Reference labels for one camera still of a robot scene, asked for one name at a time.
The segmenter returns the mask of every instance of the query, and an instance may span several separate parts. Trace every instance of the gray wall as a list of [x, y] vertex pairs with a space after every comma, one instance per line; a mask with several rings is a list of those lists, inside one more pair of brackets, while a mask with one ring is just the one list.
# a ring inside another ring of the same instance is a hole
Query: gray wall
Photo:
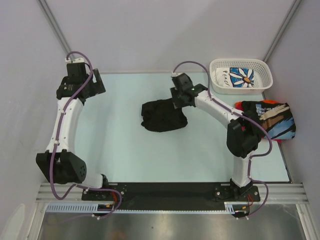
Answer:
[[303, 182], [320, 224], [320, 1], [306, 0], [276, 48], [269, 66], [270, 99], [288, 102], [296, 137], [283, 143], [295, 182]]
[[186, 60], [263, 59], [292, 2], [48, 0], [71, 48], [87, 53], [101, 72], [171, 72]]
[[19, 204], [27, 222], [40, 183], [36, 153], [46, 149], [65, 55], [35, 0], [0, 7], [0, 235]]

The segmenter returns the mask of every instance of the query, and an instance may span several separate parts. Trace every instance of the white table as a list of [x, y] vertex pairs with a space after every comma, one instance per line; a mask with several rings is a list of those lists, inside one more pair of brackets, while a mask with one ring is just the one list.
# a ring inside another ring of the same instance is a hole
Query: white table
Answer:
[[[188, 73], [194, 84], [207, 85], [203, 73]], [[87, 99], [80, 115], [75, 154], [110, 182], [228, 182], [233, 155], [227, 130], [204, 111], [185, 107], [188, 125], [169, 132], [141, 126], [142, 104], [171, 98], [170, 74], [103, 74], [106, 93]], [[222, 95], [229, 105], [260, 101], [262, 95]], [[257, 153], [268, 150], [262, 140]], [[289, 181], [279, 146], [252, 162], [252, 177], [268, 182]]]

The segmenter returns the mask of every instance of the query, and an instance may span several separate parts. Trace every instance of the basket rim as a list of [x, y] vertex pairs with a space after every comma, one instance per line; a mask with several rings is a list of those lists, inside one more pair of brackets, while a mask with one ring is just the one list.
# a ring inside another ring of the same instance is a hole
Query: basket rim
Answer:
[[[270, 83], [268, 86], [264, 86], [264, 87], [250, 87], [250, 88], [245, 88], [245, 87], [227, 87], [227, 86], [220, 86], [218, 83], [216, 83], [215, 81], [213, 81], [213, 65], [215, 63], [219, 63], [219, 62], [224, 62], [224, 61], [246, 61], [246, 62], [258, 62], [260, 63], [264, 69], [266, 70], [267, 74], [270, 77]], [[272, 77], [271, 71], [269, 66], [262, 60], [260, 59], [254, 59], [254, 58], [217, 58], [215, 60], [213, 60], [212, 62], [210, 62], [209, 65], [209, 72], [210, 72], [210, 78], [211, 78], [211, 83], [213, 84], [214, 87], [220, 88], [220, 89], [228, 89], [231, 91], [237, 90], [237, 91], [248, 91], [248, 90], [266, 90], [272, 87], [272, 85], [274, 84], [274, 79]]]

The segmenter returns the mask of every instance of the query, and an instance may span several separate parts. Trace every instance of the white laundry basket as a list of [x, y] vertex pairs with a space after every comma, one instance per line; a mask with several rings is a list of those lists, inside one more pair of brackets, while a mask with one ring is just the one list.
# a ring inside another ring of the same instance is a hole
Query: white laundry basket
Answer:
[[[259, 81], [254, 81], [253, 87], [220, 86], [216, 78], [217, 68], [245, 68], [252, 69], [260, 75]], [[273, 78], [268, 65], [258, 59], [216, 59], [210, 63], [210, 76], [213, 89], [219, 94], [261, 94], [273, 84]]]

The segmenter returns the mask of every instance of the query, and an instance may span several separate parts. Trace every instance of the crumpled black cloth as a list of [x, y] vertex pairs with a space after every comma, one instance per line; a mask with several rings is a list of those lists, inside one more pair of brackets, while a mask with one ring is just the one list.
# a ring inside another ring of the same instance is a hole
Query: crumpled black cloth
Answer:
[[174, 107], [172, 98], [144, 103], [141, 115], [141, 125], [152, 132], [172, 131], [184, 128], [188, 124], [182, 109]]

